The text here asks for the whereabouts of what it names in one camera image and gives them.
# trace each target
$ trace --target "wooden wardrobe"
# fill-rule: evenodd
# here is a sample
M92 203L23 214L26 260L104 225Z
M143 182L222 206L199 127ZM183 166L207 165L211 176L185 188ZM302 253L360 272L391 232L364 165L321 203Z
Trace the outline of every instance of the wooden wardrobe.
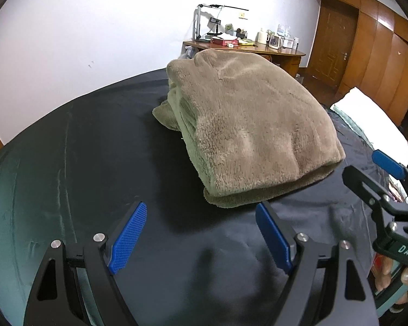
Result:
M399 126L408 110L408 21L377 0L340 1L359 15L338 93L359 88Z

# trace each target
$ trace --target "dark bed sheet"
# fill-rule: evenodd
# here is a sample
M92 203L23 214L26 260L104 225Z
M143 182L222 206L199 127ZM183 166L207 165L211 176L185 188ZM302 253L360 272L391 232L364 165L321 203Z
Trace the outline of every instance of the dark bed sheet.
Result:
M286 276L255 224L255 205L221 209L204 200L181 134L151 115L167 93L164 70L112 84L61 106L0 151L0 308L12 325L23 323L48 244L105 232L136 195L148 205L147 224L116 281L139 325L264 324ZM346 160L272 206L316 241L351 241L367 275L375 227L341 175L354 164L382 184L386 177L371 149L329 115Z

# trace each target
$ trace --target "brown fleece blanket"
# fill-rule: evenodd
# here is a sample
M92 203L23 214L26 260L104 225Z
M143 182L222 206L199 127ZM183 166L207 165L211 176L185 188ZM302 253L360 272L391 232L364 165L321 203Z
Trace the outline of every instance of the brown fleece blanket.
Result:
M345 158L322 106L259 55L208 49L166 72L168 101L153 114L181 131L212 204L277 197L325 178Z

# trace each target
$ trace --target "white pillow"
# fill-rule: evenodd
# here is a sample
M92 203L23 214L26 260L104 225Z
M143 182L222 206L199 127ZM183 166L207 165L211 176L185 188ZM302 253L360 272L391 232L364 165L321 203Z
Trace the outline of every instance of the white pillow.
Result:
M398 163L408 165L407 140L383 110L358 88L351 89L331 110L345 113L363 131L373 149L380 149Z

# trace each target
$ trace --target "clamp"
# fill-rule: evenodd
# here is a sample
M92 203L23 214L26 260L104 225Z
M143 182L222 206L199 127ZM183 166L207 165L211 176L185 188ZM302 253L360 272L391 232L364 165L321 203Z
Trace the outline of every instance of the clamp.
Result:
M81 245L54 240L39 266L27 301L24 326L88 326L77 268L85 268L105 326L138 326L113 278L125 267L147 219L147 206L131 205L110 236L97 233Z
M398 179L408 195L408 166L397 163L380 150L373 152L372 159ZM372 208L377 231L373 249L397 262L390 285L375 295L377 313L382 316L408 290L400 279L401 272L408 266L408 204L394 202L386 188L352 165L343 170L342 177L343 183Z
M257 205L255 219L277 267L289 275L266 326L378 325L373 295L349 241L333 246L297 234L267 201ZM324 283L316 314L309 316L318 268L325 268Z

